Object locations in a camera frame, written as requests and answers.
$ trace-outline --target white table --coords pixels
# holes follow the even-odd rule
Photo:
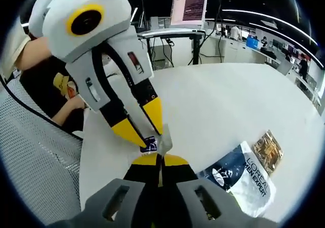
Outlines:
[[[284,152],[272,175],[277,192],[265,217],[282,220],[311,184],[322,157],[325,128],[306,96],[264,64],[203,64],[155,72],[173,149],[197,173],[242,141],[255,143],[271,130]],[[111,84],[145,136],[152,133],[120,76]],[[138,147],[114,135],[100,114],[90,113],[80,163],[80,203],[114,178],[123,178]]]

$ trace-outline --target plastic packaging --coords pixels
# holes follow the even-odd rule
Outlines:
[[[269,175],[276,169],[283,157],[283,151],[270,130],[253,145],[252,150]]]
[[[273,202],[276,188],[247,142],[197,173],[231,193],[252,217],[263,214]]]
[[[169,150],[173,148],[172,137],[169,132],[169,127],[164,124],[164,134],[161,135],[157,152],[164,156]]]
[[[154,136],[146,138],[144,141],[147,147],[146,148],[139,147],[141,155],[151,154],[157,151],[157,140],[155,139]]]

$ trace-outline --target ceiling light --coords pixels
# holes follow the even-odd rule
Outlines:
[[[311,55],[311,57],[313,57],[313,58],[314,58],[314,59],[315,59],[315,60],[320,64],[320,66],[321,66],[322,68],[324,68],[323,64],[319,61],[319,59],[317,59],[317,57],[316,57],[315,55],[313,55],[313,53],[311,53],[308,49],[306,49],[304,46],[302,46],[302,45],[301,45],[300,43],[298,43],[297,41],[293,40],[292,38],[289,38],[287,35],[284,35],[284,34],[278,32],[278,31],[273,30],[273,29],[270,29],[270,28],[268,28],[268,27],[266,27],[266,26],[257,25],[257,24],[255,24],[255,23],[251,23],[251,22],[250,22],[249,24],[254,25],[254,26],[259,26],[259,27],[262,27],[262,28],[264,28],[264,29],[270,30],[270,31],[272,31],[272,32],[275,32],[275,33],[277,33],[277,34],[280,34],[280,35],[284,36],[285,38],[287,38],[287,39],[289,39],[289,40],[295,42],[295,43],[298,44],[300,47],[302,47],[304,50],[306,50],[306,51]]]
[[[297,22],[299,23],[300,22],[300,19],[299,19],[299,9],[298,9],[298,5],[297,5],[296,0],[294,0],[294,4],[295,4],[295,9],[296,9]]]
[[[131,20],[130,20],[130,22],[133,21],[133,18],[134,18],[134,16],[136,15],[137,10],[138,10],[138,7],[136,7],[136,8],[134,9],[133,14],[132,14],[132,16],[131,16]]]
[[[266,26],[270,26],[272,28],[278,29],[275,22],[268,22],[268,21],[263,21],[263,20],[261,20],[261,22],[264,23],[264,25],[266,25]]]
[[[214,18],[207,18],[205,19],[206,21],[214,21]],[[223,21],[236,21],[236,20],[232,20],[232,19],[222,19]]]
[[[292,28],[294,28],[295,30],[299,31],[300,33],[302,33],[304,36],[306,36],[307,38],[309,38],[311,41],[314,42],[314,44],[318,45],[317,42],[311,37],[309,36],[308,34],[306,34],[304,31],[300,30],[299,28],[295,27],[294,25],[286,22],[286,21],[283,21],[279,18],[276,18],[276,17],[273,17],[273,16],[269,16],[269,15],[265,15],[265,14],[262,14],[262,13],[258,13],[258,12],[253,12],[253,11],[243,11],[243,10],[222,10],[222,11],[233,11],[233,12],[243,12],[243,13],[249,13],[249,14],[254,14],[254,15],[259,15],[259,16],[265,16],[265,17],[268,17],[268,18],[271,18],[271,19],[274,19],[274,20],[277,20],[277,21],[280,21],[288,26],[291,26]]]

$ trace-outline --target camera lens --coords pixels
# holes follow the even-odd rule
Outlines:
[[[73,21],[71,31],[76,35],[85,35],[94,30],[101,19],[102,15],[99,11],[85,11]]]

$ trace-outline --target black shirt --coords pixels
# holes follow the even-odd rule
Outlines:
[[[300,65],[301,65],[301,68],[300,68],[300,71],[299,73],[303,76],[306,76],[307,73],[308,73],[308,64],[305,60],[301,60],[300,62]]]
[[[24,71],[20,77],[20,82],[29,96],[50,118],[53,118],[67,102],[66,97],[53,85],[53,79],[58,73],[69,76],[65,65],[63,61],[52,56]],[[82,131],[83,109],[72,111],[62,128],[69,133]]]

